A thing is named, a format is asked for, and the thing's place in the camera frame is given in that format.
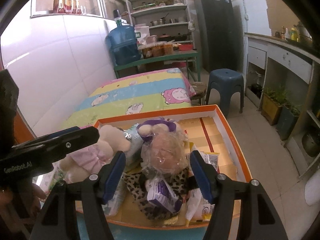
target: potted plant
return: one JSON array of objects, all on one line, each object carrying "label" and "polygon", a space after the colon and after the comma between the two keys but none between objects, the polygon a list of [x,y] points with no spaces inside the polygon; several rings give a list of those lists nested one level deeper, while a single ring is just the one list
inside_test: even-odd
[{"label": "potted plant", "polygon": [[281,140],[287,140],[291,134],[299,118],[300,107],[301,106],[294,106],[289,102],[283,105],[279,121],[276,126],[276,131],[278,132]]},{"label": "potted plant", "polygon": [[270,125],[278,122],[282,105],[287,102],[288,91],[280,86],[278,89],[265,88],[263,90],[261,114],[268,120]]}]

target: blue plastic stool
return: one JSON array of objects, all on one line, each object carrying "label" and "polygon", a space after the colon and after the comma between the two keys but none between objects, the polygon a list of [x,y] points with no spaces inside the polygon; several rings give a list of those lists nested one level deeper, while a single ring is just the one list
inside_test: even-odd
[{"label": "blue plastic stool", "polygon": [[208,104],[211,89],[216,89],[220,94],[219,107],[227,118],[230,108],[231,96],[240,92],[240,113],[244,105],[244,81],[241,73],[227,69],[217,69],[210,72],[208,91],[205,98],[205,104]]}]

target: red bowl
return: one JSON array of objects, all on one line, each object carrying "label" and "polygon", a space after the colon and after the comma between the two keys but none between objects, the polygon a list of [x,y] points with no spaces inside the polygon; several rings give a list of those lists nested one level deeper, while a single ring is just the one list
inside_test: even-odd
[{"label": "red bowl", "polygon": [[193,50],[193,45],[192,44],[179,45],[179,50]]}]

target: red stripe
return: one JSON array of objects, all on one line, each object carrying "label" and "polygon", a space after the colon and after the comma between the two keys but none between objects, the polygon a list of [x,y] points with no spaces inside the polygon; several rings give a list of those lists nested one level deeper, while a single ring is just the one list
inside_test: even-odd
[{"label": "red stripe", "polygon": [[208,142],[208,145],[209,145],[209,149],[210,149],[210,152],[214,152],[213,150],[213,147],[212,147],[212,144],[211,144],[211,141],[210,141],[210,138],[209,138],[209,135],[208,135],[208,132],[207,132],[207,129],[205,128],[205,125],[204,125],[204,122],[202,120],[202,117],[200,117],[200,122],[201,122],[201,125],[202,125],[202,129],[203,129],[203,132],[204,132],[204,135],[205,135],[205,138],[207,139],[207,142]]}]

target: yellow planter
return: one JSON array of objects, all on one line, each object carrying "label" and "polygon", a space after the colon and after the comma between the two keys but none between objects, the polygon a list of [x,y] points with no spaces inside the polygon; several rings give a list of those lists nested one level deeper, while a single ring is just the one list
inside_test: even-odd
[{"label": "yellow planter", "polygon": [[263,93],[261,114],[268,120],[270,125],[274,125],[278,122],[281,110],[281,105]]}]

